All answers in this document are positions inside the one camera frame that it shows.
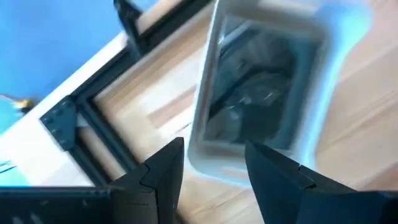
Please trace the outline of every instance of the black object inside container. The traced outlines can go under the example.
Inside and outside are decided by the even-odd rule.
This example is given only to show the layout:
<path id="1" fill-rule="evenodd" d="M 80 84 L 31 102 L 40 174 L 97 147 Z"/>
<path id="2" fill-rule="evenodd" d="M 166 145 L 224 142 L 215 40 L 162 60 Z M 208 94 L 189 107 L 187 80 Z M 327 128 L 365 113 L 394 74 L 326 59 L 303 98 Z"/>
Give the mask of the black object inside container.
<path id="1" fill-rule="evenodd" d="M 233 40 L 226 36 L 219 44 L 205 139 L 288 149 L 319 42 L 242 22 L 234 29 L 242 26 Z"/>

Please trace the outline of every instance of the wooden surface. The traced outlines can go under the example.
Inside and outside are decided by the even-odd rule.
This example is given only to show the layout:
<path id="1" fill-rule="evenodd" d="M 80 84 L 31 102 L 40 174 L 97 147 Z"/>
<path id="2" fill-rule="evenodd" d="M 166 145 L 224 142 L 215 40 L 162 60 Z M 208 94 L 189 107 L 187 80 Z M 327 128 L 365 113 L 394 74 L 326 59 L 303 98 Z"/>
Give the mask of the wooden surface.
<path id="1" fill-rule="evenodd" d="M 317 149 L 317 164 L 322 174 L 358 190 L 398 190 L 398 3 L 369 4 L 373 28 L 345 62 Z M 211 6 L 95 99 L 141 161 L 175 136 L 189 137 L 210 14 Z M 96 55 L 80 74 L 88 77 L 105 55 Z M 38 122 L 46 108 L 68 91 L 73 89 L 50 95 L 53 100 L 0 138 L 8 150 L 2 152 L 34 184 L 90 184 Z M 89 129 L 80 134 L 94 151 L 103 147 Z M 109 155 L 98 153 L 98 157 L 114 178 L 123 175 Z M 262 223 L 252 190 L 202 177 L 189 164 L 184 171 L 178 209 L 189 223 Z"/>

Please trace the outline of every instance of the black metal bracket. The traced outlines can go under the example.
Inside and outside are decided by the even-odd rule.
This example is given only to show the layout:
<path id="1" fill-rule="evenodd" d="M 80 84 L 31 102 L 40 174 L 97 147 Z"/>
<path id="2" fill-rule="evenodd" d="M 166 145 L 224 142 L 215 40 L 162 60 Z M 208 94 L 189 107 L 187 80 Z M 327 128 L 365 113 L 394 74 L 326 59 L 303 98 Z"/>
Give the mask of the black metal bracket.
<path id="1" fill-rule="evenodd" d="M 136 21 L 142 14 L 141 11 L 126 0 L 114 0 L 121 23 L 129 36 L 129 44 L 41 117 L 54 140 L 71 154 L 95 185 L 106 185 L 111 182 L 111 178 L 78 136 L 78 114 L 87 121 L 121 167 L 127 173 L 134 170 L 138 165 L 137 161 L 95 105 L 93 98 L 210 2 L 211 0 L 182 0 L 139 35 Z"/>

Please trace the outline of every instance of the wood grain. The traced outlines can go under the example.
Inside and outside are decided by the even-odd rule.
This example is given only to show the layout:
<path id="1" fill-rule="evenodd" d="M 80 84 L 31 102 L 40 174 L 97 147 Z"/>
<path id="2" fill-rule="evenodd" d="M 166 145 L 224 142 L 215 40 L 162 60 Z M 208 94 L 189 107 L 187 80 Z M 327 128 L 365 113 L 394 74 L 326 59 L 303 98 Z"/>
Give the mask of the wood grain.
<path id="1" fill-rule="evenodd" d="M 398 4 L 369 4 L 374 25 L 343 67 L 317 164 L 358 190 L 398 190 Z M 189 137 L 211 7 L 96 98 L 141 161 L 175 136 Z M 188 164 L 179 210 L 189 223 L 262 222 L 251 190 L 202 177 Z"/>

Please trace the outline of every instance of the blue wall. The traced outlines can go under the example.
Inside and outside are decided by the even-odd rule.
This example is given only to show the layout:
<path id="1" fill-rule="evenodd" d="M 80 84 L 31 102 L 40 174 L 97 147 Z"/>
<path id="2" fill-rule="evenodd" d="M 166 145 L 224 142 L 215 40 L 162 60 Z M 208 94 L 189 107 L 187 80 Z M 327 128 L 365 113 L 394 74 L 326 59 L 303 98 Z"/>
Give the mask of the blue wall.
<path id="1" fill-rule="evenodd" d="M 120 31 L 113 0 L 0 1 L 0 93 L 41 100 Z"/>

